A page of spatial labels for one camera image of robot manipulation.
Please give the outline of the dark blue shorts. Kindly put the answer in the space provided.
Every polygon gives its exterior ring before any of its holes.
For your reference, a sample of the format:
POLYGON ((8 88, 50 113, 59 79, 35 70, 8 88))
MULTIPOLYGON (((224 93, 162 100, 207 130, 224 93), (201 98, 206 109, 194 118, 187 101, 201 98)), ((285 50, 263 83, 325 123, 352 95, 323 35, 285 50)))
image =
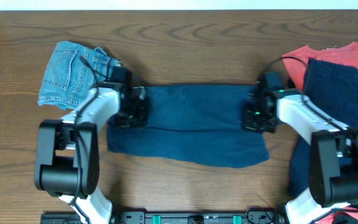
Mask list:
POLYGON ((111 121, 108 149, 140 157, 164 157, 206 166, 244 168, 269 159, 264 137, 242 128, 251 85, 149 86, 149 118, 143 127, 111 121))

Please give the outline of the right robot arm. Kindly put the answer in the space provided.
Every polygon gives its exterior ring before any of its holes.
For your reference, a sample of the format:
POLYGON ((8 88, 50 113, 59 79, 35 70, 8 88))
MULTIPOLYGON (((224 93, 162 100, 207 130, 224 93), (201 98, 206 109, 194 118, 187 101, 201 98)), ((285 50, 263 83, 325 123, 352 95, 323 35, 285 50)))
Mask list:
POLYGON ((265 72, 244 108, 242 127, 274 133, 291 126, 309 145, 308 188, 273 216, 274 223, 317 223, 334 212, 349 212, 358 201, 358 128, 330 117, 278 72, 265 72))

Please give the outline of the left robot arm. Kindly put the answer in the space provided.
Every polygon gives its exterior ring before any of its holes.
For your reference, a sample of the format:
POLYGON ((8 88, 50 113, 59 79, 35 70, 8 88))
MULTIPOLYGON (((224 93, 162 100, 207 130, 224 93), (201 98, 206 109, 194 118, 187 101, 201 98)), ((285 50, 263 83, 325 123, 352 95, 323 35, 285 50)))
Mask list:
POLYGON ((114 67, 103 82, 60 119, 39 126, 34 185, 70 205, 80 223, 111 223, 113 204, 98 187, 98 133, 106 123, 118 128, 145 126, 149 102, 143 86, 132 86, 132 72, 114 67))

